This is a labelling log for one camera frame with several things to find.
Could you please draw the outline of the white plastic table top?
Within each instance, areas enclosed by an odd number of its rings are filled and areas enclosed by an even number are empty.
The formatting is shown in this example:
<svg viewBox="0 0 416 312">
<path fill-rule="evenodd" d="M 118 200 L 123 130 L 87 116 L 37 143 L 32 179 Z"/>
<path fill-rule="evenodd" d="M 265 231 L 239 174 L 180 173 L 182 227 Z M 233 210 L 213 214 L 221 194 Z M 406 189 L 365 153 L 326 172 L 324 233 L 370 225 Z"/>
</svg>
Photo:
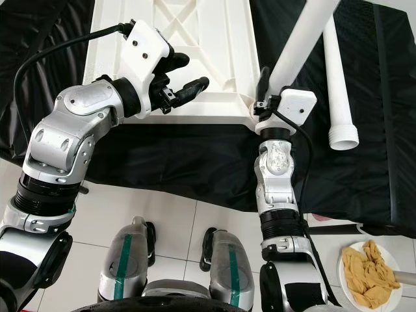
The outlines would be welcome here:
<svg viewBox="0 0 416 312">
<path fill-rule="evenodd" d="M 143 20 L 190 62 L 169 73 L 170 88 L 199 77 L 210 86 L 194 101 L 127 123 L 239 124 L 253 129 L 259 62 L 248 0 L 95 0 L 91 30 Z"/>
</svg>

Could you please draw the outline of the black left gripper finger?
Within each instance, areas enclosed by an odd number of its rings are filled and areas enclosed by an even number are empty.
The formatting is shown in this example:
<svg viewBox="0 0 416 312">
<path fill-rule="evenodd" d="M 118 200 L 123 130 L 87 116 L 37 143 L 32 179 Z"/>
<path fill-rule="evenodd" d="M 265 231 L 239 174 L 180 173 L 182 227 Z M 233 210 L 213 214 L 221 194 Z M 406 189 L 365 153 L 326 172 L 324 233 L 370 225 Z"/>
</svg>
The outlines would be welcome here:
<svg viewBox="0 0 416 312">
<path fill-rule="evenodd" d="M 184 53 L 178 53 L 178 51 L 173 51 L 168 57 L 164 58 L 164 73 L 171 72 L 173 70 L 184 68 L 190 62 L 190 57 Z"/>
<path fill-rule="evenodd" d="M 181 90 L 174 93 L 174 99 L 170 102 L 172 108 L 178 108 L 193 101 L 196 96 L 205 91 L 210 85 L 207 77 L 200 77 L 190 83 L 185 84 Z"/>
</svg>

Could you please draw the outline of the white plastic table leg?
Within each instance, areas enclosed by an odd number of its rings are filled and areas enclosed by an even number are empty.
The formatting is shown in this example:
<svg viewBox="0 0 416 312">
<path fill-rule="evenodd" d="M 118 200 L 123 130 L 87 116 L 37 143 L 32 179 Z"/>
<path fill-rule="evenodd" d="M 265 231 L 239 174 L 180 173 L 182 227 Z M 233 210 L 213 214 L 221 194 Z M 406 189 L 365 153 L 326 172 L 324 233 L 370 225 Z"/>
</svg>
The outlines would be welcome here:
<svg viewBox="0 0 416 312">
<path fill-rule="evenodd" d="M 359 145 L 359 135 L 358 129 L 353 123 L 350 102 L 348 101 L 335 19 L 330 18 L 327 22 L 322 38 L 329 92 L 330 148 L 336 151 L 351 150 Z"/>
<path fill-rule="evenodd" d="M 341 0 L 306 0 L 268 80 L 267 96 L 291 86 Z"/>
</svg>

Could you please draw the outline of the yellow crumpled cloth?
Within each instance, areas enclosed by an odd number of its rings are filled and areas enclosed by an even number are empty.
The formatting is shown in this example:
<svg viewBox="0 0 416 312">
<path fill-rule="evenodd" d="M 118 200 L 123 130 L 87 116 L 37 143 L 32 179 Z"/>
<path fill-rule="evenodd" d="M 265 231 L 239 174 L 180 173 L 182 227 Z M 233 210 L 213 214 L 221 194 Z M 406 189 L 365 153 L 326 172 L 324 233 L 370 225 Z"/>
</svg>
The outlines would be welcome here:
<svg viewBox="0 0 416 312">
<path fill-rule="evenodd" d="M 382 308 L 389 303 L 393 291 L 401 288 L 374 240 L 366 241 L 357 249 L 349 246 L 342 249 L 341 270 L 343 286 L 359 307 Z"/>
</svg>

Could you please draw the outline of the black robot torso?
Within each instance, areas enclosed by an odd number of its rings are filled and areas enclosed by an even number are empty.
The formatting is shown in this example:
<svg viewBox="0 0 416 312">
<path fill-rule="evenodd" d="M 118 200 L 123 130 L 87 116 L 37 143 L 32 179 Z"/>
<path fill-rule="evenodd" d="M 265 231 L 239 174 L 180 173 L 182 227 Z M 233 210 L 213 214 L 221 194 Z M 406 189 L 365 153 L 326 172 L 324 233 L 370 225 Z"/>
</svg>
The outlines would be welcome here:
<svg viewBox="0 0 416 312">
<path fill-rule="evenodd" d="M 148 294 L 101 301 L 72 312 L 247 312 L 232 304 L 211 299 L 204 289 L 151 289 Z"/>
</svg>

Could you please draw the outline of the silver left robot leg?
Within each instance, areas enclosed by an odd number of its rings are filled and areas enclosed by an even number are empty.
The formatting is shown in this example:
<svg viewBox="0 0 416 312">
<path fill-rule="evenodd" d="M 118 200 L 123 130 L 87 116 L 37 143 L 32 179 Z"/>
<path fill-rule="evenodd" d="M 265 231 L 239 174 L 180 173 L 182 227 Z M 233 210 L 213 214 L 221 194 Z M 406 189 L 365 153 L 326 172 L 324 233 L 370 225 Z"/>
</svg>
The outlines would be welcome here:
<svg viewBox="0 0 416 312">
<path fill-rule="evenodd" d="M 113 238 L 102 267 L 98 302 L 137 297 L 148 284 L 148 268 L 155 262 L 157 232 L 140 216 Z"/>
</svg>

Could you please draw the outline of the silver robot leg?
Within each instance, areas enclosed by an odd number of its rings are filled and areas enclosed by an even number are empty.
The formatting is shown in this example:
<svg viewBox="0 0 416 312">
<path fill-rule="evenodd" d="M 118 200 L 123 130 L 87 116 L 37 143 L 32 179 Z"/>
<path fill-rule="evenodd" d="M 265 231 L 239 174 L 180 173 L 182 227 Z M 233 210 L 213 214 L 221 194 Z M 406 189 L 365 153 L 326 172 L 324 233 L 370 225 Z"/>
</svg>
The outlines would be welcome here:
<svg viewBox="0 0 416 312">
<path fill-rule="evenodd" d="M 148 268 L 155 262 L 157 232 L 140 216 L 113 238 L 102 267 L 98 302 L 137 297 L 148 284 Z"/>
<path fill-rule="evenodd" d="M 241 241 L 224 229 L 205 232 L 200 270 L 210 273 L 210 297 L 252 311 L 255 282 Z"/>
</svg>

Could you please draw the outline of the silver right robot leg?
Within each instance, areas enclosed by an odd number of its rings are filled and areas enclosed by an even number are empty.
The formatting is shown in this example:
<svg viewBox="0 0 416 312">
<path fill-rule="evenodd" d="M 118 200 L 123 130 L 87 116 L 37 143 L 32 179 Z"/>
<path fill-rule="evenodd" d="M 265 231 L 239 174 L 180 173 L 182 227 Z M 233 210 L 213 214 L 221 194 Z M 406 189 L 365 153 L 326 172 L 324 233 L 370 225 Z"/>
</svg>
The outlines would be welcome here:
<svg viewBox="0 0 416 312">
<path fill-rule="evenodd" d="M 205 232 L 200 270 L 210 273 L 210 297 L 252 311 L 255 282 L 241 241 L 224 229 Z"/>
</svg>

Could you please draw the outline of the black cloth table cover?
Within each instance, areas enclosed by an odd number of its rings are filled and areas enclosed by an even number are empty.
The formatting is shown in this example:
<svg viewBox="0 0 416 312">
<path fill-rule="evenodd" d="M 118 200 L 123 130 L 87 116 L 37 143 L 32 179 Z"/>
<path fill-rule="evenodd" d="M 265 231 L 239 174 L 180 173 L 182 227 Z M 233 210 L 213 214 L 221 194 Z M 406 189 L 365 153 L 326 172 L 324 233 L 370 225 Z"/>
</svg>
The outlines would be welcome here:
<svg viewBox="0 0 416 312">
<path fill-rule="evenodd" d="M 91 30 L 95 0 L 5 0 L 0 11 L 0 154 L 23 163 L 22 127 L 33 128 L 60 91 L 81 83 L 86 44 L 57 51 L 23 77 L 23 113 L 12 98 L 21 63 Z M 363 0 L 335 11 L 348 101 L 359 145 L 329 147 L 323 45 L 295 81 L 318 103 L 304 122 L 312 147 L 294 136 L 298 183 L 310 171 L 301 211 L 416 233 L 416 41 L 407 12 Z M 241 125 L 119 125 L 96 146 L 89 181 L 166 191 L 254 212 L 261 137 Z"/>
</svg>

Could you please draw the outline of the grey metal tube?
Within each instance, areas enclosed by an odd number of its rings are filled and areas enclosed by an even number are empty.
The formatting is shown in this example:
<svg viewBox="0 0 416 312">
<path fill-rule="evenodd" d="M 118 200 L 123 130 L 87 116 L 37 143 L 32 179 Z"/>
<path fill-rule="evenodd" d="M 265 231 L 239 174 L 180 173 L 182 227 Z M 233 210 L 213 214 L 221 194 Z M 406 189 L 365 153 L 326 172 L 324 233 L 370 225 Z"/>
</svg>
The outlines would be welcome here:
<svg viewBox="0 0 416 312">
<path fill-rule="evenodd" d="M 393 276 L 395 277 L 396 281 L 399 283 L 407 283 L 407 285 L 416 286 L 416 273 L 394 270 Z"/>
</svg>

